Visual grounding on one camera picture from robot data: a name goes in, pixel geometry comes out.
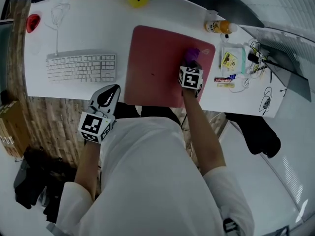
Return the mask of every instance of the white shirt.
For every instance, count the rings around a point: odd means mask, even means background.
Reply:
[[[223,236],[231,218],[253,235],[245,197],[227,167],[202,177],[167,118],[119,119],[101,145],[102,193],[93,203],[65,184],[56,226],[78,236]]]

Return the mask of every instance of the cardboard box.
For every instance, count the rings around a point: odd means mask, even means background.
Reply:
[[[18,101],[0,108],[0,140],[7,153],[16,158],[21,158],[30,144],[31,139]]]

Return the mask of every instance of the bottle cap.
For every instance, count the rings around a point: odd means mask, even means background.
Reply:
[[[228,25],[228,29],[230,32],[236,32],[237,31],[237,24],[231,23]]]

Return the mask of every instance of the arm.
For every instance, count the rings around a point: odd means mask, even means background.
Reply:
[[[80,164],[74,182],[84,187],[95,199],[100,144],[87,141],[84,146]]]
[[[183,96],[191,140],[204,175],[214,168],[225,166],[224,156],[217,135],[195,98],[195,91],[183,88]]]

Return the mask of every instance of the red mouse pad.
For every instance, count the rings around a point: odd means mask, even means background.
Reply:
[[[125,88],[125,103],[138,106],[184,106],[178,82],[182,59],[188,48],[200,50],[203,85],[210,72],[212,44],[167,30],[137,26],[133,30]]]

